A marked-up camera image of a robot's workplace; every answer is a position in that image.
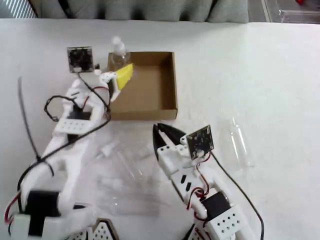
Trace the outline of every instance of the gray fabric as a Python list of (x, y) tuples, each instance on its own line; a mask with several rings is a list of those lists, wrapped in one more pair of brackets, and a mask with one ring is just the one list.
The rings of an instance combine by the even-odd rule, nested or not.
[[(68, 0), (79, 19), (247, 23), (248, 0)], [(58, 0), (38, 0), (40, 18), (66, 18)]]

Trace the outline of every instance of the yellow object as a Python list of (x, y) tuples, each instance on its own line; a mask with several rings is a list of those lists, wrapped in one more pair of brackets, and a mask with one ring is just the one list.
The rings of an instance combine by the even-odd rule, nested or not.
[(116, 71), (116, 83), (119, 90), (123, 89), (127, 82), (131, 79), (133, 71), (134, 66), (132, 63)]

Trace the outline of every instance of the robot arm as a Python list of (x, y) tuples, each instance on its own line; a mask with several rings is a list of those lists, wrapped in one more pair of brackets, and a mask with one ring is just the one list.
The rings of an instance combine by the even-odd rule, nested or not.
[[(169, 146), (159, 134), (174, 143)], [(153, 146), (160, 167), (187, 205), (194, 210), (194, 225), (185, 240), (255, 240), (241, 208), (214, 169), (206, 171), (213, 141), (210, 126), (187, 135), (172, 126), (153, 126)]]
[[(116, 85), (117, 74), (100, 73), (97, 79), (98, 86), (94, 89), (104, 99), (114, 101), (120, 90), (113, 88), (112, 97), (109, 89), (105, 88)], [(70, 101), (62, 101), (63, 114), (54, 128), (44, 156), (106, 121), (104, 104), (80, 79), (73, 82), (65, 96), (73, 98), (81, 109), (75, 108)], [(93, 207), (75, 202), (75, 190), (83, 166), (95, 153), (95, 135), (93, 132), (48, 157), (46, 164), (38, 164), (25, 176), (20, 193), (22, 212), (14, 215), (11, 226), (14, 240), (61, 240), (95, 224)], [(58, 171), (65, 171), (67, 175), (63, 188), (51, 191), (42, 187), (52, 173)]]

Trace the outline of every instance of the open cardboard box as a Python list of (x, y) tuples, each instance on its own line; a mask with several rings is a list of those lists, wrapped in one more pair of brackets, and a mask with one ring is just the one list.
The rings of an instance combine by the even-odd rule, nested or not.
[[(133, 75), (111, 104), (113, 120), (173, 120), (177, 90), (173, 52), (131, 52)], [(112, 71), (111, 54), (108, 69)]]

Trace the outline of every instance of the clear plastic bottle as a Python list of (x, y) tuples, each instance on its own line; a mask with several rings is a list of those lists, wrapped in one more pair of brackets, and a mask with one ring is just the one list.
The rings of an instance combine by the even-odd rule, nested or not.
[(114, 67), (114, 71), (119, 70), (130, 63), (130, 52), (127, 51), (121, 38), (115, 36), (112, 39), (113, 53), (111, 55), (111, 62)]

